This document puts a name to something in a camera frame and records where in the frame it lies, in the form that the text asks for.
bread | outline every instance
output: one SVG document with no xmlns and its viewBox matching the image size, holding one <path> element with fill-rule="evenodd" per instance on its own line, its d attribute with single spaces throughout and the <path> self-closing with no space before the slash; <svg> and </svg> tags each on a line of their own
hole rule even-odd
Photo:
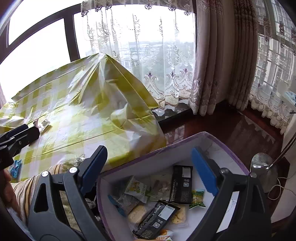
<svg viewBox="0 0 296 241">
<path fill-rule="evenodd" d="M 172 222 L 175 224 L 184 223 L 186 221 L 186 206 L 179 204 L 177 207 L 179 207 L 180 210 L 172 217 Z"/>
<path fill-rule="evenodd" d="M 128 215 L 128 220 L 131 223 L 139 223 L 146 214 L 146 211 L 147 210 L 143 205 L 138 205 L 130 212 Z"/>
</svg>

purple rim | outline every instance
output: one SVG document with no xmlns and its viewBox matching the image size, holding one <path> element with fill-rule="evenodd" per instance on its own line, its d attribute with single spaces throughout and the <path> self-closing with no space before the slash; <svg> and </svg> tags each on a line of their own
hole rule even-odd
<svg viewBox="0 0 296 241">
<path fill-rule="evenodd" d="M 109 236 L 110 236 L 110 238 L 112 240 L 115 240 L 115 239 L 114 239 L 114 237 L 113 237 L 113 235 L 111 233 L 111 230 L 109 229 L 108 224 L 105 221 L 105 214 L 104 214 L 104 211 L 103 211 L 103 208 L 102 208 L 102 202 L 101 202 L 101 199 L 99 198 L 100 197 L 99 193 L 100 193 L 100 186 L 101 186 L 101 179 L 102 179 L 102 177 L 107 176 L 107 175 L 109 175 L 111 173 L 117 172 L 117 171 L 119 171 L 119 170 L 121 170 L 123 168 L 126 168 L 128 166 L 134 165 L 135 163 L 137 163 L 139 161 L 142 161 L 144 159 L 147 159 L 147 158 L 150 158 L 152 156 L 155 156 L 162 149 L 165 149 L 164 151 L 166 152 L 166 151 L 171 150 L 171 149 L 173 149 L 175 147 L 178 147 L 180 145 L 183 145 L 184 143 L 187 143 L 187 142 L 191 141 L 192 139 L 195 139 L 197 135 L 205 135 L 207 138 L 211 139 L 218 146 L 220 146 L 236 162 L 236 164 L 241 168 L 241 170 L 246 175 L 248 175 L 250 173 L 249 170 L 246 168 L 246 166 L 241 162 L 241 160 L 224 143 L 222 143 L 216 137 L 214 137 L 213 135 L 211 135 L 210 133 L 207 133 L 205 131 L 199 132 L 199 133 L 194 134 L 194 135 L 192 135 L 190 137 L 187 137 L 186 139 L 184 139 L 182 141 L 179 141 L 177 143 L 168 145 L 166 147 L 160 148 L 160 149 L 155 150 L 153 152 L 150 152 L 150 153 L 148 153 L 146 155 L 143 155 L 141 157 L 138 157 L 138 158 L 134 159 L 133 161 L 130 161 L 130 162 L 126 163 L 126 164 L 123 164 L 123 165 L 121 165 L 119 167 L 115 167 L 115 168 L 113 168 L 113 169 L 111 169 L 109 171 L 105 171 L 104 173 L 102 173 L 100 175 L 100 177 L 98 178 L 98 181 L 97 181 L 97 203 L 98 203 L 98 210 L 100 212 L 100 215 L 101 215 L 103 224 L 105 226 L 105 229 L 107 230 L 107 232 L 108 232 L 108 234 L 109 234 Z"/>
</svg>

blue gripper pad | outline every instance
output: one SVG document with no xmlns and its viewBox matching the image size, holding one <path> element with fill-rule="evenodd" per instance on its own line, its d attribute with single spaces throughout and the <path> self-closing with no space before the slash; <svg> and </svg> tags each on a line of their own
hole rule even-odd
<svg viewBox="0 0 296 241">
<path fill-rule="evenodd" d="M 196 149 L 192 149 L 192 162 L 206 188 L 206 190 L 216 196 L 219 192 L 217 180 L 204 156 Z"/>
<path fill-rule="evenodd" d="M 99 146 L 90 158 L 86 158 L 79 166 L 80 192 L 84 196 L 90 192 L 105 165 L 108 152 L 104 146 Z"/>
</svg>

yellow checkered tablecloth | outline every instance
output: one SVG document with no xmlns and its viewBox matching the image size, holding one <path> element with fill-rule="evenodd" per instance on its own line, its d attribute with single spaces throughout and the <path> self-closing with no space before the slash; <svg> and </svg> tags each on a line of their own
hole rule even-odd
<svg viewBox="0 0 296 241">
<path fill-rule="evenodd" d="M 44 118 L 50 126 L 14 157 L 22 159 L 15 181 L 49 167 L 108 149 L 103 171 L 165 146 L 144 85 L 116 60 L 95 54 L 38 78 L 0 109 L 0 133 Z"/>
</svg>

white box with purple trim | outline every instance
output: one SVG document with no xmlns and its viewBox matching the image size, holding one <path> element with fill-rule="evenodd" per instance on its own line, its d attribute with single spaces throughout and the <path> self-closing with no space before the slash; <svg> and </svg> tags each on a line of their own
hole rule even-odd
<svg viewBox="0 0 296 241">
<path fill-rule="evenodd" d="M 221 141 L 207 132 L 200 132 L 188 137 L 180 142 L 166 146 L 144 156 L 141 156 L 129 163 L 116 167 L 102 173 L 97 182 L 98 208 L 106 228 L 106 231 L 113 241 L 132 241 L 133 236 L 128 225 L 127 218 L 123 217 L 111 204 L 108 194 L 111 193 L 112 184 L 134 175 L 141 180 L 154 174 L 167 173 L 172 170 L 173 165 L 193 166 L 192 189 L 204 188 L 192 161 L 191 151 L 194 147 L 200 147 L 208 158 L 213 159 L 220 168 L 226 167 L 234 174 L 248 175 L 249 171 L 238 157 Z M 224 215 L 217 232 L 226 229 L 232 218 L 239 192 L 233 192 L 229 206 Z M 174 241 L 184 241 L 196 229 L 199 222 L 211 205 L 214 196 L 205 189 L 203 203 L 206 208 L 196 207 L 187 212 L 186 227 L 177 227 L 168 224 L 165 228 L 174 231 L 172 239 Z"/>
</svg>

